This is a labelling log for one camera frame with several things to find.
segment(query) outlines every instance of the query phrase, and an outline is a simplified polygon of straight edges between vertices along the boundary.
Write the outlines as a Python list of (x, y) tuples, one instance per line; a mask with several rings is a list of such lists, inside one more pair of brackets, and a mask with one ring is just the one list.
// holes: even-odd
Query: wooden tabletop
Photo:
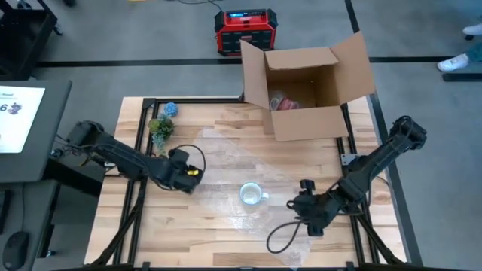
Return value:
[[(124, 98), (120, 110), (114, 136), (130, 146), (135, 144), (143, 99), (144, 97)], [(217, 169), (219, 174), (236, 176), (232, 179), (242, 180), (240, 176), (247, 174), (249, 169), (243, 168), (243, 164), (230, 165), (230, 161), (226, 159), (214, 159), (209, 154), (209, 144), (199, 139), (199, 137), (211, 138), (212, 133), (202, 133), (203, 130), (213, 132), (217, 136), (221, 135), (222, 140), (230, 142), (228, 148), (238, 148), (243, 156), (247, 157), (247, 154), (250, 154), (250, 163), (259, 161), (260, 164), (268, 165), (277, 173), (286, 176), (283, 179), (291, 180), (292, 184), (283, 183), (285, 192), (288, 185), (291, 185), (294, 187), (292, 193), (295, 193), (299, 190), (298, 181), (309, 178), (316, 182), (317, 192), (322, 193), (341, 176), (334, 139), (276, 142), (271, 135), (263, 134), (261, 111), (254, 105), (180, 104), (178, 106), (179, 115), (173, 119), (176, 128), (173, 137), (169, 140), (168, 148), (193, 142), (204, 144), (208, 149), (206, 152), (208, 167)], [(358, 152), (360, 154), (371, 152), (377, 146), (377, 138), (366, 98), (349, 103), (349, 112)], [(145, 150), (148, 140), (148, 133), (144, 134), (146, 138), (143, 140), (142, 150)], [(395, 210), (384, 178), (385, 175), (382, 174), (372, 183), (372, 221), (387, 246), (397, 257), (405, 260)], [(238, 186), (241, 185), (237, 183), (238, 181), (233, 182), (234, 184), (230, 186), (233, 191), (229, 193), (237, 193)], [(104, 180), (85, 263), (95, 260), (117, 232), (126, 186), (127, 180), (124, 178), (109, 177)], [(151, 262), (152, 267), (285, 266), (287, 264), (285, 258), (280, 260), (279, 257), (274, 257), (267, 251), (266, 236), (250, 235), (239, 230), (239, 225), (230, 221), (229, 215), (216, 211), (221, 210), (221, 207), (208, 206), (206, 202), (213, 201), (206, 201), (209, 197), (201, 192), (196, 195), (195, 191), (191, 196), (178, 192), (166, 192), (151, 181), (148, 182), (136, 266), (141, 266), (144, 261)], [(285, 199), (280, 200), (281, 197), (277, 199), (270, 199), (266, 205), (272, 212), (280, 212), (280, 214), (286, 212), (283, 208)], [(302, 226), (298, 234), (300, 240), (303, 240), (305, 232), (306, 227)], [(363, 230), (361, 233), (365, 255), (369, 255), (366, 235)], [(130, 237), (126, 238), (124, 243), (123, 262), (127, 260), (129, 241)], [(310, 238), (310, 241), (313, 244), (307, 251), (302, 266), (334, 267), (345, 266), (347, 261), (356, 262), (348, 217), (337, 217), (334, 223), (325, 229), (325, 235), (322, 238)]]

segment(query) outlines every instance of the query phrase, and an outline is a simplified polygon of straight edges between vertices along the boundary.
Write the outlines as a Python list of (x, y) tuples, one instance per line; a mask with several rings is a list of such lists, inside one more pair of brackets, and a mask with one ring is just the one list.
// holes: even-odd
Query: red portable generator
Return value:
[(262, 50), (274, 48), (278, 21), (270, 8), (249, 11), (220, 11), (215, 19), (218, 52), (223, 56), (239, 56), (239, 40)]

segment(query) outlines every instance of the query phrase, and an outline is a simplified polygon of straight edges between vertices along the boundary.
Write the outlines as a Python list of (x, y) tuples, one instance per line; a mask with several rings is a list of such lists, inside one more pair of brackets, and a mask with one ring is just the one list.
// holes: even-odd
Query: open cardboard box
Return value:
[[(241, 41), (245, 102), (262, 107), (277, 141), (348, 136), (340, 105), (375, 91), (362, 33), (333, 47), (264, 52)], [(270, 111), (284, 93), (299, 109)]]

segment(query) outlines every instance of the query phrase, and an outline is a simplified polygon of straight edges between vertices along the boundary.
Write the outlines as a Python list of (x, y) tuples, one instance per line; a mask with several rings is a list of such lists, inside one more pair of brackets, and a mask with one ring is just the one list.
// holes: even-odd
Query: white sneaker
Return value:
[(468, 56), (466, 54), (461, 54), (451, 59), (439, 62), (437, 67), (443, 72), (451, 72), (457, 69), (465, 68), (468, 65)]
[(482, 23), (476, 24), (475, 26), (467, 26), (462, 32), (466, 35), (482, 35)]

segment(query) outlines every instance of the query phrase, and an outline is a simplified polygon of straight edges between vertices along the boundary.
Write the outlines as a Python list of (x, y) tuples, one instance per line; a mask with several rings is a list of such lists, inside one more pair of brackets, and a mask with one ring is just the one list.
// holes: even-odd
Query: glass mug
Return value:
[(259, 184), (249, 182), (239, 189), (239, 197), (244, 204), (253, 206), (263, 199), (269, 199), (270, 195), (264, 193)]

